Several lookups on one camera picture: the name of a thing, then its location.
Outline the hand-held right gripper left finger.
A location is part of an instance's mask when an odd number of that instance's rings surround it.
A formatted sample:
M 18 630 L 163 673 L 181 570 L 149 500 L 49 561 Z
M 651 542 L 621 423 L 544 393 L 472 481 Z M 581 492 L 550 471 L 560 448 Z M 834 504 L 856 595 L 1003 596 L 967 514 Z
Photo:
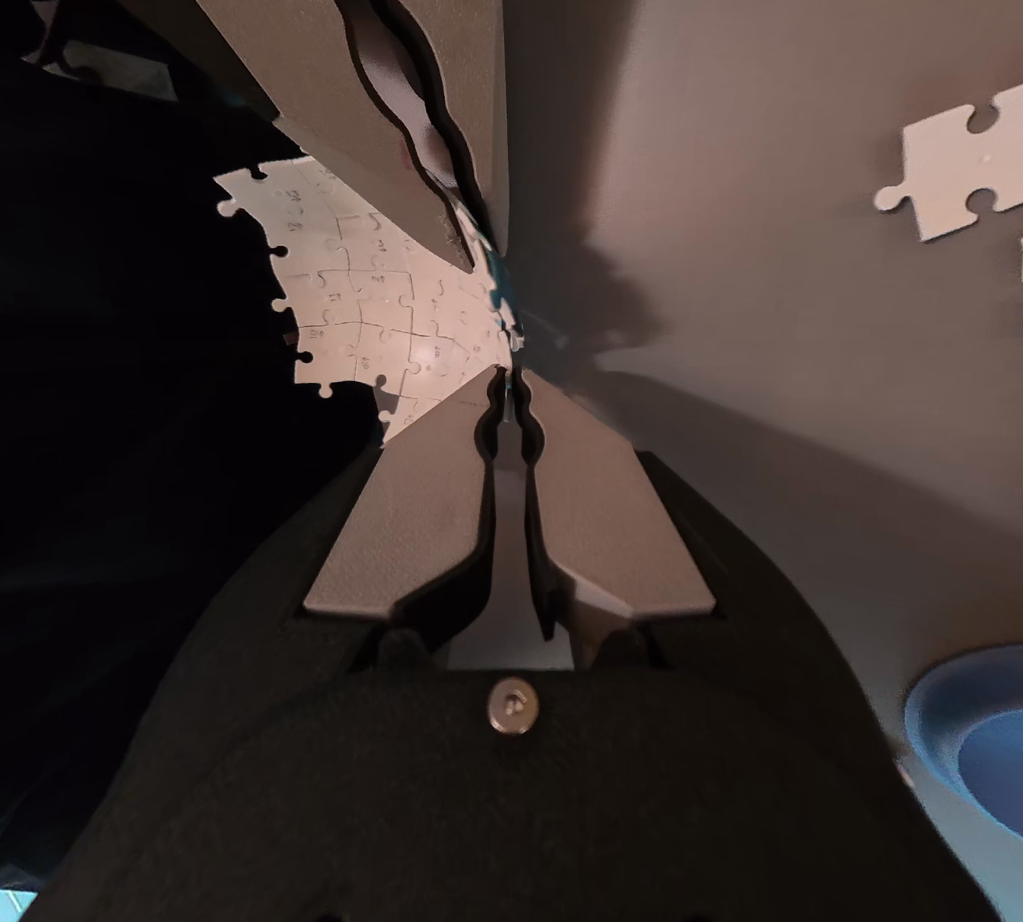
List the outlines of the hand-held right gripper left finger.
M 414 629 L 430 651 L 480 615 L 491 592 L 505 375 L 491 366 L 385 443 L 308 612 Z

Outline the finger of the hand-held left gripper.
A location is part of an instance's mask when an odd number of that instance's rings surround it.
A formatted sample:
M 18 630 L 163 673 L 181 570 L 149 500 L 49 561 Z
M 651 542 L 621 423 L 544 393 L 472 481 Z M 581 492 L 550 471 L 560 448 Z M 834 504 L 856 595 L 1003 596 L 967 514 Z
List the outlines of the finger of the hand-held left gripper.
M 360 78 L 335 0 L 196 1 L 292 141 L 411 238 L 469 271 L 452 201 L 400 153 L 401 129 Z
M 505 253 L 508 166 L 502 0 L 379 0 L 405 47 L 454 186 Z

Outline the person's dark-clothed torso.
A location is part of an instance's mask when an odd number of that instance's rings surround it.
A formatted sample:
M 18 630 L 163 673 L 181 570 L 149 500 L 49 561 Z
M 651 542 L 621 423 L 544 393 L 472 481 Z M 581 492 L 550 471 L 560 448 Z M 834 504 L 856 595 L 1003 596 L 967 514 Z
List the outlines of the person's dark-clothed torso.
M 294 381 L 246 109 L 2 61 L 2 885 L 38 890 L 212 596 L 379 431 Z

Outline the blue bowl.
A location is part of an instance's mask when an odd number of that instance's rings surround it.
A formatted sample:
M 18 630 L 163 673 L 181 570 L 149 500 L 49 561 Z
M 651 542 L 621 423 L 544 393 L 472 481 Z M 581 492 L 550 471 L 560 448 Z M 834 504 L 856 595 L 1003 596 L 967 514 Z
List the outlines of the blue bowl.
M 1022 834 L 1022 646 L 965 652 L 911 687 L 903 710 L 916 756 L 1004 829 Z

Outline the partly built puzzle ball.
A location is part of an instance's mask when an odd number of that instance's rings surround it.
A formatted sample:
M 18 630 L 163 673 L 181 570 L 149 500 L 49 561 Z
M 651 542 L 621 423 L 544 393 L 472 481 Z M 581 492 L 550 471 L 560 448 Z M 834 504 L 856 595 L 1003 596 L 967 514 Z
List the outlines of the partly built puzzle ball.
M 261 225 L 283 297 L 298 326 L 297 383 L 321 396 L 356 381 L 396 397 L 382 410 L 385 440 L 399 434 L 491 366 L 513 367 L 521 330 L 496 249 L 468 209 L 461 270 L 408 236 L 311 156 L 221 174 L 219 213 Z

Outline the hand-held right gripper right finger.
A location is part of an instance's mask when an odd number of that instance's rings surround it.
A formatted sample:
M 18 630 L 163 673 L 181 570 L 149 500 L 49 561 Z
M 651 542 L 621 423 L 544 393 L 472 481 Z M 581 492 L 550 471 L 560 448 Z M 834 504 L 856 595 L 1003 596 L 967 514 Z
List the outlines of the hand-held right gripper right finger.
M 610 634 L 711 614 L 697 569 L 632 444 L 553 384 L 518 370 L 526 541 L 542 634 L 588 666 Z

